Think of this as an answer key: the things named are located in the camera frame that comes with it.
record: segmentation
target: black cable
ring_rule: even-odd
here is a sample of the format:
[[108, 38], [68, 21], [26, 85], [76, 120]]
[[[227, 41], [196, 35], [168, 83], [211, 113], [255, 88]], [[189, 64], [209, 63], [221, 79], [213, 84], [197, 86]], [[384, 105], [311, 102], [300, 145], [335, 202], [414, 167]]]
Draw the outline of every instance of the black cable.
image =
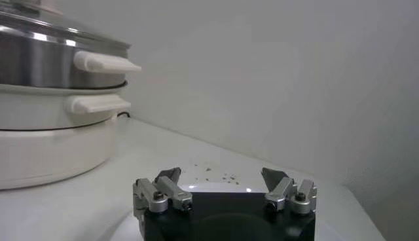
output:
[[119, 117], [121, 115], [126, 115], [128, 118], [131, 118], [131, 114], [129, 112], [127, 112], [127, 111], [120, 112], [120, 113], [118, 113], [117, 116]]

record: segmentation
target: white countertop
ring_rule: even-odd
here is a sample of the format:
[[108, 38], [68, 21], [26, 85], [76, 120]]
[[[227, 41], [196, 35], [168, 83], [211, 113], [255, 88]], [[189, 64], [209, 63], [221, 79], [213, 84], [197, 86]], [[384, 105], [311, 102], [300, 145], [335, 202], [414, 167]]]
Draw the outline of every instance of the white countertop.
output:
[[[313, 179], [319, 222], [345, 240], [384, 240], [344, 187], [126, 117], [118, 128], [116, 155], [97, 168], [48, 185], [0, 191], [0, 240], [108, 240], [132, 211], [132, 183], [177, 166], [183, 171], [180, 185], [237, 181], [266, 189], [262, 167], [283, 170], [297, 183]], [[225, 174], [235, 180], [223, 179]]]

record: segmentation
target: white ceramic pot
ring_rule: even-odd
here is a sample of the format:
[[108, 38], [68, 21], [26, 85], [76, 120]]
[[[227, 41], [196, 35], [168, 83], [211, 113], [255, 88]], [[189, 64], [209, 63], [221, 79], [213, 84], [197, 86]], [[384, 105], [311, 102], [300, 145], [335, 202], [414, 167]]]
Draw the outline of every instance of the white ceramic pot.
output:
[[115, 151], [116, 115], [65, 130], [0, 131], [0, 189], [50, 183], [86, 172]]

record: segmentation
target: pot lid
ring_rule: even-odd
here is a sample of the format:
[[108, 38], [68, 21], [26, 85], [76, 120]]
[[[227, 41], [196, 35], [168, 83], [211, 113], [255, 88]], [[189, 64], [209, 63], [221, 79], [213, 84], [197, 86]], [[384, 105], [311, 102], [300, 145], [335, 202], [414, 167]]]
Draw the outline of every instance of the pot lid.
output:
[[92, 44], [104, 43], [125, 49], [130, 47], [60, 13], [45, 10], [37, 5], [0, 1], [0, 32], [11, 30], [32, 31], [55, 38]]

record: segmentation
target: screw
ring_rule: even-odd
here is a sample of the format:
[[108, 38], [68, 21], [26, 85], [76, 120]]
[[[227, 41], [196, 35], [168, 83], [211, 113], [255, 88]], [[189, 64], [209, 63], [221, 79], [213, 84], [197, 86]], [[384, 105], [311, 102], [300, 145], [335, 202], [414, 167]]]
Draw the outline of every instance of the screw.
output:
[[306, 200], [306, 195], [304, 193], [302, 193], [302, 192], [298, 192], [295, 195], [295, 200], [296, 201], [299, 201], [299, 202], [305, 201]]
[[183, 211], [185, 211], [185, 212], [192, 211], [192, 204], [190, 202], [185, 202], [182, 205], [182, 208], [183, 208]]
[[163, 193], [160, 191], [157, 191], [155, 193], [153, 193], [153, 199], [154, 200], [160, 200], [164, 197]]
[[268, 202], [267, 204], [266, 204], [266, 210], [267, 210], [267, 212], [269, 212], [269, 213], [274, 213], [274, 212], [276, 212], [276, 205], [275, 205], [275, 203], [273, 203], [273, 202]]

